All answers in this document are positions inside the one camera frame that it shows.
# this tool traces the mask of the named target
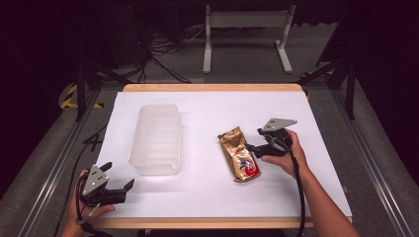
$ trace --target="snack package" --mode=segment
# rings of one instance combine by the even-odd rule
[[[260,176],[253,154],[246,148],[246,139],[240,127],[218,136],[235,182],[248,182]]]

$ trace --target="clear plastic bin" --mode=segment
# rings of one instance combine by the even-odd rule
[[[176,105],[148,105],[139,110],[129,163],[141,175],[179,172],[182,118]]]

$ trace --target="gray carpet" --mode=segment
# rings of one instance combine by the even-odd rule
[[[176,53],[159,56],[168,68],[190,78],[196,83],[284,83],[296,81],[299,75],[315,70],[314,63],[330,38],[335,26],[292,27],[286,51],[293,67],[292,74],[285,74],[273,41],[279,31],[265,29],[249,36],[239,31],[219,31],[213,35],[211,74],[202,73],[205,45],[198,41],[183,47]],[[145,83],[171,82],[173,78],[162,68],[147,64]],[[349,189],[347,199],[354,214],[354,225],[362,236],[419,236],[419,189],[397,157],[385,136],[374,110],[357,84],[355,98],[355,124],[377,163],[383,179],[392,190],[393,198],[403,214],[412,235],[397,232],[377,185],[366,169],[362,150],[354,138],[345,114],[339,109],[334,92],[324,84],[325,77],[313,81],[305,88],[309,91],[309,103],[320,128],[326,147],[335,165],[343,186]],[[104,103],[102,109],[92,109],[76,137],[64,172],[52,192],[45,210],[40,213],[39,222],[31,228],[31,236],[50,236],[55,228],[67,192],[71,171],[77,156],[83,148],[83,140],[105,125],[112,112],[117,91],[122,87],[110,82],[99,93],[97,103]],[[344,95],[344,86],[339,95]],[[64,109],[49,133],[43,138],[9,191],[0,202],[0,236],[18,236],[30,214],[33,204],[48,178],[55,160],[66,145],[68,135],[74,127],[76,110]],[[95,163],[100,145],[92,151],[86,149],[77,167],[76,176],[82,168]],[[284,230],[294,236],[296,230]],[[136,236],[136,230],[107,230],[114,236]],[[313,229],[307,229],[304,236],[314,236]]]

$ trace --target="dark background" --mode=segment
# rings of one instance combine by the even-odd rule
[[[413,34],[418,17],[414,8],[396,1],[380,1],[371,6],[364,8],[357,20],[369,23],[367,35],[353,25],[342,24],[343,29],[333,36],[327,53],[329,59],[335,59],[352,47],[362,49],[355,57],[358,79],[399,157],[418,184],[419,35]],[[148,14],[153,27],[173,40],[179,40],[185,28],[201,24],[205,17],[205,6],[154,6],[147,10],[144,14]],[[144,35],[135,24],[129,6],[75,8],[74,11],[75,15],[67,11],[62,17],[74,23],[73,30],[81,36],[78,40],[85,45],[85,52],[71,49],[77,48],[77,44],[66,42],[65,36],[71,31],[62,28],[60,12],[52,12],[49,4],[2,3],[0,196],[60,115],[58,98],[74,80],[80,54],[85,53],[89,59],[109,68],[135,64],[143,56],[137,42]],[[297,7],[293,21],[299,25],[330,24],[339,22],[344,12],[343,6],[313,3]],[[126,23],[126,27],[118,28],[121,23]],[[352,29],[351,37],[358,36],[359,41],[348,43],[349,31],[345,28]]]

